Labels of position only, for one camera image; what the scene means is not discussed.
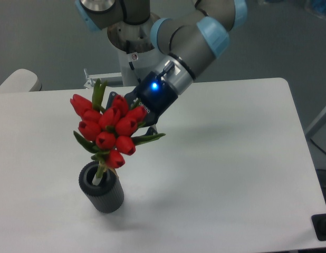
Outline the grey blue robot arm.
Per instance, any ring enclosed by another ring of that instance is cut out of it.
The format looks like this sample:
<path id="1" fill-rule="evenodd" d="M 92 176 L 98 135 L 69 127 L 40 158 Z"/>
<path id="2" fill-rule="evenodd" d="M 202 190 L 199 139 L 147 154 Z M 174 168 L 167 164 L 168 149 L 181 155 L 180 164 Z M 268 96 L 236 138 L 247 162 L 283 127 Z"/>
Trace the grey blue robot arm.
<path id="1" fill-rule="evenodd" d="M 87 27 L 106 30 L 118 52 L 120 78 L 133 86 L 129 105 L 147 110 L 147 134 L 156 134 L 159 117 L 220 57 L 229 32 L 244 24 L 245 1 L 194 1 L 194 11 L 161 18 L 149 1 L 76 1 Z"/>

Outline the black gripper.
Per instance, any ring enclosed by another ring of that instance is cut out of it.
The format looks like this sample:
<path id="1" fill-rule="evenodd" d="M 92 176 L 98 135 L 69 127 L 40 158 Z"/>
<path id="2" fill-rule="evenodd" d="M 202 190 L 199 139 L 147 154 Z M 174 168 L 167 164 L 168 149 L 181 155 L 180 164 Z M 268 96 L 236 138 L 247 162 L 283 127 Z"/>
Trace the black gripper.
<path id="1" fill-rule="evenodd" d="M 125 100 L 129 106 L 140 99 L 141 104 L 147 111 L 147 115 L 143 119 L 148 127 L 147 132 L 143 136 L 151 136 L 158 134 L 154 124 L 158 122 L 159 117 L 177 100 L 177 93 L 165 81 L 159 81 L 157 74 L 151 71 L 140 84 L 138 84 L 131 92 L 124 97 L 116 92 L 111 92 L 108 97 L 106 108 L 116 106 L 122 108 Z"/>

